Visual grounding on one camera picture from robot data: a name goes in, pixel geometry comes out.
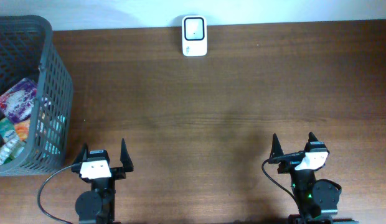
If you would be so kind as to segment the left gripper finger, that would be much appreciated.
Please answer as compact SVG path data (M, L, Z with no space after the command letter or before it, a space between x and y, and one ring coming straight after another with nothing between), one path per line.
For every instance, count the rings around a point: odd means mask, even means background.
M78 155L75 158L73 164L80 164L80 163L82 163L84 160L87 159L87 155L88 155L88 145L87 145L87 143L84 143L83 146L82 146L82 149L78 153Z
M125 172L134 171L134 165L128 154L128 150L127 150L124 138L121 140L120 161L125 169Z

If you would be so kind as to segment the small orange tissue pack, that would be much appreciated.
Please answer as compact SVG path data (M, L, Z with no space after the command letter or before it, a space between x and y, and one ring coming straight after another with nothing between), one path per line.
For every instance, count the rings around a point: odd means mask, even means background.
M16 134L21 141L26 141L29 135L30 119L22 121L14 125Z

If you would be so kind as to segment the white green tube brown cap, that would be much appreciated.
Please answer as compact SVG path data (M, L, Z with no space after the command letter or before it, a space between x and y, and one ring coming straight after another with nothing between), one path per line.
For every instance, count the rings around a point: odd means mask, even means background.
M10 139L0 147L0 165L7 164L17 158L24 150L26 143L18 136Z

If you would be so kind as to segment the small teal tissue pack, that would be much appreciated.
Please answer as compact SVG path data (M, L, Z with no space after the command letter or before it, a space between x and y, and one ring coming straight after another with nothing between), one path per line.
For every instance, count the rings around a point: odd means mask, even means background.
M17 136L13 123L7 118L0 120L0 136L4 142L8 142L12 138Z

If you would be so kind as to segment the purple white tissue pack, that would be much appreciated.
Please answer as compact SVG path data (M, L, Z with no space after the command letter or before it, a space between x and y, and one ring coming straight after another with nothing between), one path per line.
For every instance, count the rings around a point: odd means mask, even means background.
M23 78L0 96L0 112L13 124L30 118L37 94L37 84Z

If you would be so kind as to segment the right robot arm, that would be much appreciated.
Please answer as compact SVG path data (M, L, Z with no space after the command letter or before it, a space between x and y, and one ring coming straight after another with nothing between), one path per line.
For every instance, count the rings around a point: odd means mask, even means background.
M351 218L334 219L342 187L331 180L317 179L315 172L323 168L329 155L324 142L310 132L302 151L285 154L276 134L272 136L271 152L261 165L263 173L294 200L298 214L289 215L288 223L357 223ZM289 174L291 190L287 190L265 170L265 164L277 164L279 174Z

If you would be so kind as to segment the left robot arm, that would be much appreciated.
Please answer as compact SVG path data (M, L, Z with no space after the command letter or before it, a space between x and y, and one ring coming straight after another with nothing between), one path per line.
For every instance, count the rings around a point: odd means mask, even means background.
M91 189L82 193L75 202L79 223L115 223L115 195L117 180L126 178L134 171L125 140L121 140L121 167L110 167L110 157L106 150L91 151L84 144L73 162L72 172L90 184Z

